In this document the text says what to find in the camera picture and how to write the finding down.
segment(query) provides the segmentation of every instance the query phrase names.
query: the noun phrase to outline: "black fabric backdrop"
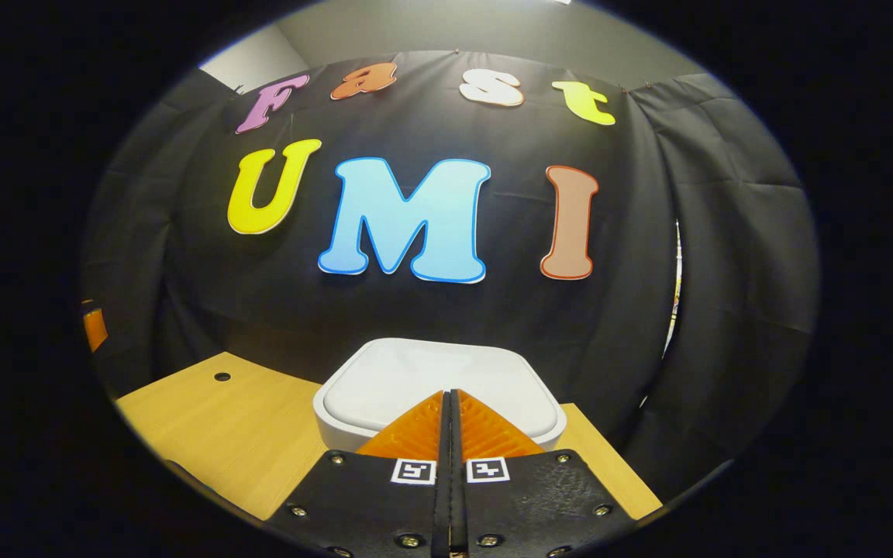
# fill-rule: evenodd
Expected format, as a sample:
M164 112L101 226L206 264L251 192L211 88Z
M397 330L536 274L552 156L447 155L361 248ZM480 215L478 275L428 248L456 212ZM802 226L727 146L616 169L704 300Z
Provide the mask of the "black fabric backdrop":
M345 74L394 61L389 88L333 102ZM522 82L524 105L469 102L474 67ZM577 404L660 498L743 449L793 385L815 324L819 262L796 174L733 93L708 75L625 93L563 68L484 53L395 53L308 71L269 123L234 130L257 92L234 95L196 71L139 124L99 186L84 244L82 296L109 339L95 354L118 396L228 350L325 381L382 336L500 346L522 354L559 402ZM578 118L552 81L609 98L616 124ZM293 208L259 236L226 221L237 163L273 148L255 205L270 201L291 142L316 138ZM431 283L403 265L329 275L340 162L387 160L412 193L433 164L464 158L491 177L478 205L474 285ZM553 233L550 165L591 174L592 275L539 272ZM662 360L681 224L678 328ZM420 233L406 260L419 253ZM649 395L640 407L643 398Z

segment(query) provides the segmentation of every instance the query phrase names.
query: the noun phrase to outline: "letter m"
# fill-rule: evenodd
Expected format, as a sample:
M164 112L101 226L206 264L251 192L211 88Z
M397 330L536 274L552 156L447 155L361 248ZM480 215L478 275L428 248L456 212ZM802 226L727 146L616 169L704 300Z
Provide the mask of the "letter m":
M384 159L350 159L336 167L343 197L336 212L333 242L319 254L326 273L358 275L367 269L360 251L366 226L381 271L394 273L419 230L426 227L422 252L412 259L419 279L476 283L485 275L478 259L478 192L491 176L483 163L445 159L433 165L406 200Z

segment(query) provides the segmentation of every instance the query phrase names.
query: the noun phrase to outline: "white square container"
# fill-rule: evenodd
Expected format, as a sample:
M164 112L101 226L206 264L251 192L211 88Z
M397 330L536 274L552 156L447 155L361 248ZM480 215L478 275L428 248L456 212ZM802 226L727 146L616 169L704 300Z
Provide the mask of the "white square container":
M322 441L354 452L436 390L462 389L546 451L567 427L564 410L525 358L493 346L415 339L365 343L315 393Z

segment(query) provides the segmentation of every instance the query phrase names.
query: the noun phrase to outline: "wooden table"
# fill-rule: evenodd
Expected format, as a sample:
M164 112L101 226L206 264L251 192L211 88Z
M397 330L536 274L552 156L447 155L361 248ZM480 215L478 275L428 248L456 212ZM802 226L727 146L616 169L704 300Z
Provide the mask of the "wooden table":
M215 378L219 372L227 381ZM160 458L251 515L267 519L327 450L312 396L320 384L260 367L230 353L203 360L117 400L127 422ZM580 453L634 519L659 499L574 403L558 449Z

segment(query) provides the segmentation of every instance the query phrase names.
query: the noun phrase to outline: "bolt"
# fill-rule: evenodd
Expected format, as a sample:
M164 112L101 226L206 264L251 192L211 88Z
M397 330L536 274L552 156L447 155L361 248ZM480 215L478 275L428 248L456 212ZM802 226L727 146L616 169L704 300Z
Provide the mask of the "bolt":
M406 548L416 548L419 544L422 544L417 536L400 536L398 537L398 543Z

